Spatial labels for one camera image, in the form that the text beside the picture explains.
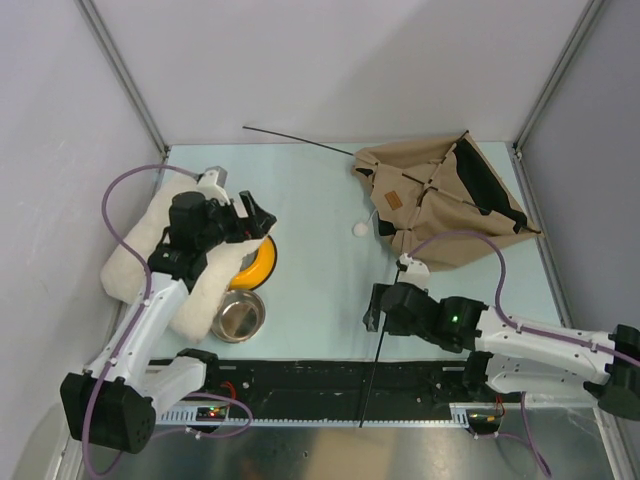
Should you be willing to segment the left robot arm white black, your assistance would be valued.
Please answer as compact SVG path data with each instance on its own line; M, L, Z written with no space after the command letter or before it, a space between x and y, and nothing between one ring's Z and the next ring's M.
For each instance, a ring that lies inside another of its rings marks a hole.
M143 261L144 287L109 344L83 374L68 374L60 395L71 435L91 444L140 452L159 416L191 393L214 397L222 376L210 365L216 355L181 352L157 373L148 373L153 347L170 321L209 272L216 247L247 247L268 236L275 215L262 209L249 191L241 202L208 199L196 191L179 193L168 208L168 224Z

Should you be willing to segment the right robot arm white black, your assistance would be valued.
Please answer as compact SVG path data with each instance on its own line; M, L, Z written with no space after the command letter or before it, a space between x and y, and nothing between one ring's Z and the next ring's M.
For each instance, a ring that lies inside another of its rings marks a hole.
M510 317L464 297L433 299L415 285L376 284L363 323L369 332L415 336L469 354L462 388L476 401L493 393L587 396L616 417L639 418L639 331L551 327Z

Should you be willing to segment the beige fabric pet tent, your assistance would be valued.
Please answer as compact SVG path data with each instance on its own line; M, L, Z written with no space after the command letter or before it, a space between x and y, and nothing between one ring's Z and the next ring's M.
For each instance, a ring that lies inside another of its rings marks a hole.
M433 272L541 235L469 133L357 151L353 175L377 212L378 237Z

